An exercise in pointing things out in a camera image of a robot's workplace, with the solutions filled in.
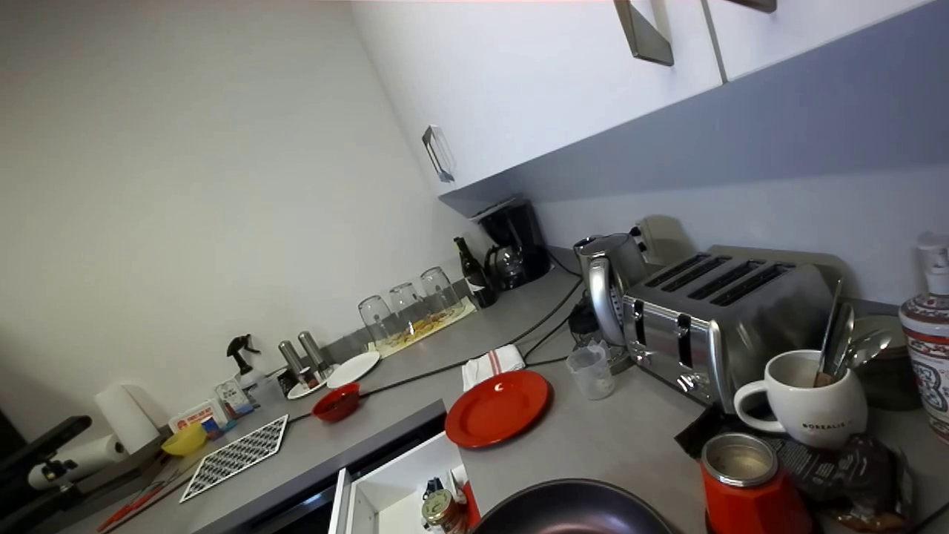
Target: cabinet handle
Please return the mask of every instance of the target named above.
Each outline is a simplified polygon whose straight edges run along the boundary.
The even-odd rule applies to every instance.
[[[746,9],[760,9],[760,12],[776,12],[776,0],[729,0]]]
[[[438,149],[437,149],[437,131],[423,128],[422,146],[426,150],[426,160],[437,165],[438,181],[453,181],[453,174],[441,165]]]
[[[613,0],[632,55],[643,63],[672,64],[672,45],[632,6]]]

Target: red container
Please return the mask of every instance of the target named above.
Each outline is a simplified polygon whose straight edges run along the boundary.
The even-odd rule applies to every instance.
[[[315,414],[318,414],[322,423],[336,423],[336,420],[351,419],[358,407],[361,407],[358,382],[346,382],[346,386],[331,389],[328,393],[322,393],[322,396],[315,404]]]
[[[720,433],[702,447],[702,488],[712,534],[810,534],[795,482],[755,436]]]

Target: stainless steel toaster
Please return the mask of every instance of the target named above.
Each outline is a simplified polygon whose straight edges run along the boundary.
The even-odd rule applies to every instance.
[[[643,371],[733,411],[735,389],[760,379],[772,356],[818,347],[834,276],[806,255],[714,247],[641,278],[613,306]]]

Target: red utensil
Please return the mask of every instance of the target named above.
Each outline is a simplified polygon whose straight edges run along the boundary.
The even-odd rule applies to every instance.
[[[533,371],[496,374],[468,389],[447,411],[447,439],[493,447],[524,433],[548,407],[552,386]]]
[[[318,404],[315,404],[315,414],[322,420],[322,423],[336,423],[336,420],[343,420],[351,419],[358,407],[361,407],[361,396],[358,393],[358,382],[346,382],[340,389],[331,389],[328,393],[322,393]]]

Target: spoon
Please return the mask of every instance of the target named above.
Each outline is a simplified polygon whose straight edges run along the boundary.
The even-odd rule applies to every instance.
[[[830,376],[830,362],[834,362],[834,333],[835,333],[835,313],[838,313],[838,297],[843,297],[843,278],[835,278],[834,285],[834,297],[830,297],[830,310],[828,310],[828,322],[824,322],[824,338],[822,338],[822,362],[818,371],[812,374],[812,386],[824,386],[834,382]]]
[[[838,319],[834,322],[834,334],[830,334],[830,371],[835,376],[835,367],[844,367],[844,359],[855,356],[856,343],[855,343],[855,327],[856,327],[856,310],[850,301],[838,306]]]
[[[850,367],[870,365],[875,356],[881,356],[889,347],[889,333],[870,333],[859,338]]]
[[[834,362],[830,376],[838,379],[847,367],[856,371],[870,365],[875,356],[881,356],[889,347],[889,333],[867,333],[855,338],[843,359]]]

